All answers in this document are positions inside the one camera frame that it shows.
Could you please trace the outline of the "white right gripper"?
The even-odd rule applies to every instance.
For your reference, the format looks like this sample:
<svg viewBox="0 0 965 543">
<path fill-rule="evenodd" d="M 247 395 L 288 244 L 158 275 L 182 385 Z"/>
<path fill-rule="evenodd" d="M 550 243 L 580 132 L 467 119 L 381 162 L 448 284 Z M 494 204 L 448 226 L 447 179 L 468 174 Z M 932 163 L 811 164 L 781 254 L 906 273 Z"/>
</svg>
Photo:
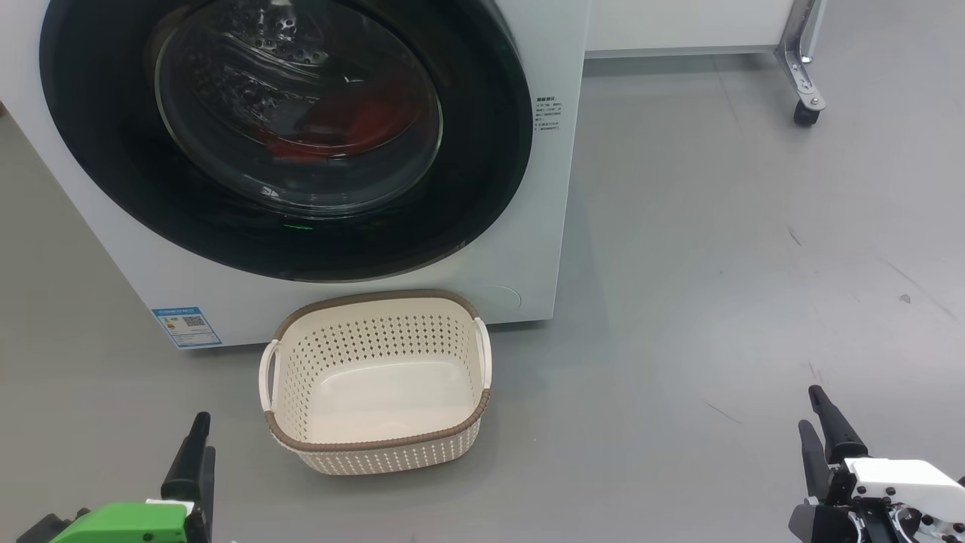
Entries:
<svg viewBox="0 0 965 543">
<path fill-rule="evenodd" d="M 921 460 L 863 458 L 869 448 L 824 389 L 811 385 L 807 395 L 825 453 L 800 420 L 807 498 L 787 523 L 800 542 L 963 541 L 963 482 Z"/>
</svg>

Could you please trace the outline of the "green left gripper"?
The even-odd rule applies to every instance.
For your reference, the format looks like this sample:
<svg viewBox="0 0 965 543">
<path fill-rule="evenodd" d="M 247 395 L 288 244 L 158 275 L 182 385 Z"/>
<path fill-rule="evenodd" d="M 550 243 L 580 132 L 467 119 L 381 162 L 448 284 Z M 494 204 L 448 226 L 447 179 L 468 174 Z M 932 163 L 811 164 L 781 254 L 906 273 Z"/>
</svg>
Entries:
<svg viewBox="0 0 965 543">
<path fill-rule="evenodd" d="M 213 542 L 216 451 L 207 446 L 210 423 L 210 413 L 197 413 L 160 487 L 160 498 L 180 502 L 107 503 L 78 517 L 53 541 Z M 188 502 L 195 502 L 190 514 Z"/>
</svg>

